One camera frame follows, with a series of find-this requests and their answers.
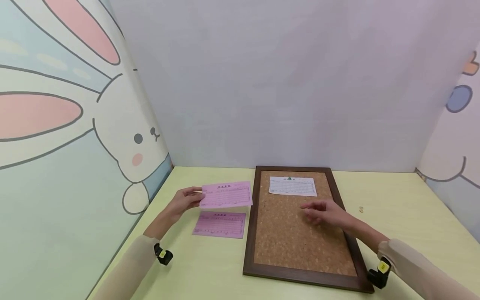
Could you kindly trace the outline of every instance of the light yellow table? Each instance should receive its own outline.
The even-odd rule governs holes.
[[[175,167],[106,275],[177,190],[192,185],[239,180],[250,180],[253,188],[254,173],[254,169]],[[408,243],[480,295],[480,244],[418,175],[334,172],[334,177],[348,212],[388,237]],[[242,240],[194,236],[192,231],[198,215],[198,209],[188,211],[164,237],[162,245],[170,249],[175,257],[167,267],[155,264],[133,299],[420,299],[393,274],[387,287],[376,289],[374,294],[243,276],[248,224]],[[375,267],[378,263],[375,254],[360,241],[359,246],[367,267]]]

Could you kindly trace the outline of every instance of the wrist device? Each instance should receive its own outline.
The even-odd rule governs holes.
[[[383,289],[387,285],[388,274],[390,273],[391,267],[392,264],[388,261],[388,259],[382,257],[378,263],[377,270],[374,271],[370,269],[368,271],[368,281],[370,281],[377,288]]]
[[[167,265],[173,258],[173,253],[168,250],[163,250],[159,243],[153,246],[153,250],[155,251],[156,258],[163,265]]]

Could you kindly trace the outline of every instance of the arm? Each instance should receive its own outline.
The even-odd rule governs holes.
[[[480,300],[419,252],[399,240],[390,240],[347,213],[332,200],[312,201],[300,207],[313,224],[327,223],[338,226],[348,235],[361,240],[378,258],[386,257],[392,263],[392,271],[424,299]]]
[[[201,190],[200,187],[191,187],[175,194],[144,234],[133,241],[92,300],[130,300],[156,260],[154,245],[160,243],[186,210],[199,205],[204,198],[203,194],[197,193]]]

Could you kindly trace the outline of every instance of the pink form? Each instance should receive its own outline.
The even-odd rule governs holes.
[[[200,208],[253,205],[250,181],[204,185],[202,192],[205,194],[205,198],[200,202]]]
[[[194,235],[243,239],[246,214],[201,211]]]

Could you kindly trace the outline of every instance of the wooden frame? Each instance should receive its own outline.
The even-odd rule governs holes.
[[[333,200],[345,209],[340,192],[336,186],[332,170],[330,168],[298,168],[298,167],[266,167],[257,166],[255,170],[255,181],[253,185],[253,206],[250,210],[250,221],[248,225],[247,246],[245,249],[245,260],[243,263],[243,274],[249,276],[279,279],[285,281],[306,283],[331,288],[341,288],[364,293],[373,293],[372,284],[367,279],[367,268],[358,247],[357,240],[347,234],[345,239],[352,257],[357,277],[340,274],[322,273],[315,271],[299,270],[280,266],[255,264],[255,237],[257,232],[258,204],[260,193],[260,181],[262,171],[294,171],[294,172],[319,172],[327,177],[328,185]]]

